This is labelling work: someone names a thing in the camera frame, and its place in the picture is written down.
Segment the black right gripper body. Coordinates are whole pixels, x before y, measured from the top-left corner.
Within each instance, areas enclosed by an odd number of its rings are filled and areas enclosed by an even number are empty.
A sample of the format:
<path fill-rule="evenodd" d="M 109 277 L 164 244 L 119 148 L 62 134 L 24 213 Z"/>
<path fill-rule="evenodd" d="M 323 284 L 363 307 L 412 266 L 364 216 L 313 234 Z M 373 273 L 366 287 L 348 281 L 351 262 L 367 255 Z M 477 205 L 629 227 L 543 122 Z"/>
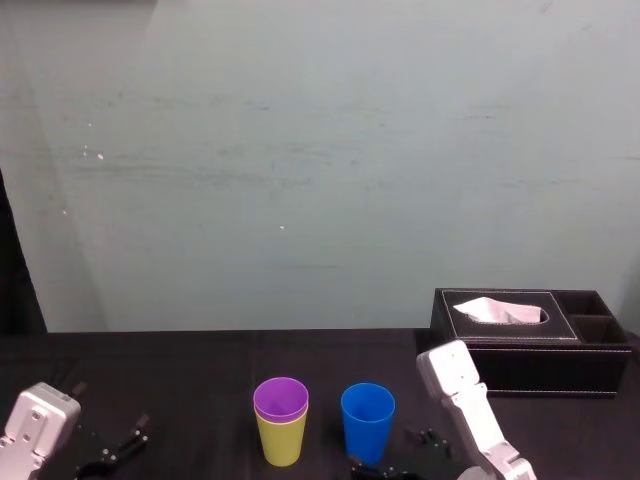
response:
<path fill-rule="evenodd" d="M 401 479 L 458 479 L 468 466 L 457 461 L 449 445 L 443 443 L 413 445 L 402 450 L 393 468 Z"/>

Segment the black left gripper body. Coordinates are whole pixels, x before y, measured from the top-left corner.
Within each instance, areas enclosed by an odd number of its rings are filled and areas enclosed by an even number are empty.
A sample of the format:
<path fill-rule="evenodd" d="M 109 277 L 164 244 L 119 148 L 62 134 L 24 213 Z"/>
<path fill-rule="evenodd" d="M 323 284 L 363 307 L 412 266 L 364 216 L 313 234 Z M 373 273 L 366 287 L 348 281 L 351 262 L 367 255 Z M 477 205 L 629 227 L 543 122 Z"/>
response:
<path fill-rule="evenodd" d="M 117 448 L 96 429 L 80 425 L 43 467 L 44 480 L 106 479 L 118 462 Z"/>

